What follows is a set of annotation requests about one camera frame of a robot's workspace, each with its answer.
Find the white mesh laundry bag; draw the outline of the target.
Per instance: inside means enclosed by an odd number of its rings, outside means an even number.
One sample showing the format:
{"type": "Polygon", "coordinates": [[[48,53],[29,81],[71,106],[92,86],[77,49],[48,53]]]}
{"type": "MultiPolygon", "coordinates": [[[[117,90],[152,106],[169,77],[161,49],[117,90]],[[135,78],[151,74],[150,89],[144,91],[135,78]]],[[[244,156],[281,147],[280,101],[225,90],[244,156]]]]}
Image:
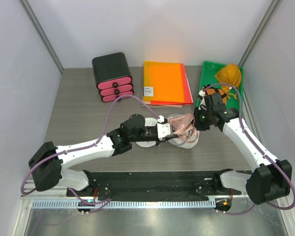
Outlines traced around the white mesh laundry bag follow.
{"type": "Polygon", "coordinates": [[[194,118],[191,113],[169,115],[167,121],[171,125],[171,136],[163,137],[159,141],[143,141],[136,144],[142,148],[149,148],[158,146],[161,142],[169,142],[175,147],[191,149],[197,144],[200,135],[196,130],[194,118]]]}

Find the pink bra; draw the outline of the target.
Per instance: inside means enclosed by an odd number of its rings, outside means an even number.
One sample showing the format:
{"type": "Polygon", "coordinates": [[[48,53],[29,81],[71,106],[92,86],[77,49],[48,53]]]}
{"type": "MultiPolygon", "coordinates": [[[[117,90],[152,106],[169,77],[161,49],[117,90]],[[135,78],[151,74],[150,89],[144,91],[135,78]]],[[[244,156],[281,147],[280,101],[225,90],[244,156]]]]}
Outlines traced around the pink bra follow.
{"type": "Polygon", "coordinates": [[[194,124],[194,115],[175,114],[167,118],[168,123],[172,126],[173,134],[183,143],[195,143],[199,133],[194,124]]]}

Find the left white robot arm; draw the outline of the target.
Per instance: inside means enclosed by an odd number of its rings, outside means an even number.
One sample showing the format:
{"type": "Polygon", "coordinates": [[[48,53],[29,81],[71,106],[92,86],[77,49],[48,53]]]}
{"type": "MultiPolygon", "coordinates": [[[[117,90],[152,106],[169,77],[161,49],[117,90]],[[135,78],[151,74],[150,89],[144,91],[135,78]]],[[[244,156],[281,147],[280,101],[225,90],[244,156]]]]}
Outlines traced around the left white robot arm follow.
{"type": "Polygon", "coordinates": [[[30,175],[35,190],[47,191],[57,187],[71,188],[90,196],[95,184],[87,171],[71,167],[98,158],[112,157],[132,149],[135,142],[167,141],[174,137],[172,126],[161,117],[153,126],[145,125],[145,118],[133,114],[120,127],[101,138],[68,146],[44,143],[29,161],[30,175]]]}

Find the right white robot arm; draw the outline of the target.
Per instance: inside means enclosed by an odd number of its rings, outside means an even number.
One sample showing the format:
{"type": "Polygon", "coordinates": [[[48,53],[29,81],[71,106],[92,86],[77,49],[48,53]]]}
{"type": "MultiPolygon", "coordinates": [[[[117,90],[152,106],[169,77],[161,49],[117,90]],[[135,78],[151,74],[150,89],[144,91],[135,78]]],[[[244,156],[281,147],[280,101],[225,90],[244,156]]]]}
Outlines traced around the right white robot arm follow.
{"type": "Polygon", "coordinates": [[[212,182],[217,194],[234,189],[248,194],[250,200],[261,205],[289,195],[292,166],[266,150],[247,127],[241,113],[226,108],[220,93],[198,95],[201,103],[194,110],[195,127],[199,131],[218,127],[240,150],[251,169],[251,174],[224,171],[212,182]]]}

